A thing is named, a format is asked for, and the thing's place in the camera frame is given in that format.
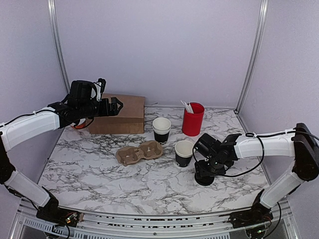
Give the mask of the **black plastic cup lid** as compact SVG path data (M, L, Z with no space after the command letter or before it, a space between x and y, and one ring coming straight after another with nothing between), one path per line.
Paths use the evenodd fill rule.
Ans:
M199 173L195 173L195 181L197 184L201 186L209 186L214 182L215 177L214 176L201 176Z

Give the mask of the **single black paper cup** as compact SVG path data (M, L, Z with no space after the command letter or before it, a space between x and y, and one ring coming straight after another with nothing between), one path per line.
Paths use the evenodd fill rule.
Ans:
M181 140L175 144L175 162L179 167L187 167L192 159L194 144L188 140Z

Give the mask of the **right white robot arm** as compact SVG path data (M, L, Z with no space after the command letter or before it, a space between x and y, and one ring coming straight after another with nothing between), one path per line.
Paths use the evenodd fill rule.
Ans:
M258 165L264 167L269 166L265 159L287 160L282 174L257 194L249 209L230 215L229 220L234 224L256 224L272 219L271 209L281 199L319 175L319 138L303 122L269 134L229 134L223 141L204 133L191 152L203 156L202 160L195 160L195 180L202 186L212 184L215 177L236 178L250 173L251 170L233 175L226 172L240 159L258 157Z

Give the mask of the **orange object behind left arm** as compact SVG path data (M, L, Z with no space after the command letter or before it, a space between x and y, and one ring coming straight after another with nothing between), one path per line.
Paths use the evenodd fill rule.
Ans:
M86 120L81 119L77 125L73 125L74 129L83 129L86 126Z

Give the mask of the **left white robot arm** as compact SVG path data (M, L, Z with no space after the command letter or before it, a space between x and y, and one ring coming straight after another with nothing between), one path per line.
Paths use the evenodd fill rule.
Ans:
M97 82L76 80L66 97L41 110L18 116L0 125L0 183L12 193L29 199L37 217L57 222L67 212L52 193L30 180L10 163L7 152L15 146L48 131L78 125L82 120L119 114L124 104L116 97L103 98L105 79Z

